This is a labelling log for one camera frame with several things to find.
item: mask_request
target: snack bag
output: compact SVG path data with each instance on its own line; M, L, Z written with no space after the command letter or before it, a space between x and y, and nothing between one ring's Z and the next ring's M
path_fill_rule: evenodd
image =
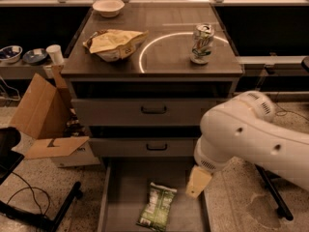
M106 62L125 59L133 54L148 37L148 31L99 30L83 43L91 53Z
M177 190L151 183L149 203L145 206L136 224L164 232L168 220L171 203Z

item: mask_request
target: open cardboard box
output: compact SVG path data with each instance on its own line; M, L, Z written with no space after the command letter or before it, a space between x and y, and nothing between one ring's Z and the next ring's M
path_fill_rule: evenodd
M58 88L36 73L10 126L37 139L25 154L26 159L51 158L58 167L99 164L88 136L63 137L69 118L70 101L64 101Z

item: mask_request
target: bowl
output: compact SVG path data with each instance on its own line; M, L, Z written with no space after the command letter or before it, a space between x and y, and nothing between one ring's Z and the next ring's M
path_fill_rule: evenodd
M48 54L45 49L38 48L27 51L23 57L22 60L32 66L37 66L43 64L48 57Z
M103 17L115 17L124 5L122 0L98 0L93 4L93 8Z
M5 63L15 63L20 59L22 48L18 45L10 45L0 49L0 61Z

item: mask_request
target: drawer handle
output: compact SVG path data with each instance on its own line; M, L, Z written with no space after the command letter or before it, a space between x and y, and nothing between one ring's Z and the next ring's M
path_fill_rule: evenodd
M144 106L141 107L141 112L144 114L164 114L166 111L167 108L165 105L161 108L147 108Z
M149 144L146 144L146 149L148 151L166 151L167 150L167 143L165 143L164 145L162 145L162 147L152 147Z

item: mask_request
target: white bowl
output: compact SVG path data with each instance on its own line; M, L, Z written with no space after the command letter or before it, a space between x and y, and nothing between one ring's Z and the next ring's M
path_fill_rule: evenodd
M103 17L115 17L124 5L122 0L98 0L93 4L93 8Z
M18 45L10 45L0 50L0 61L9 64L15 63L20 59L22 48Z

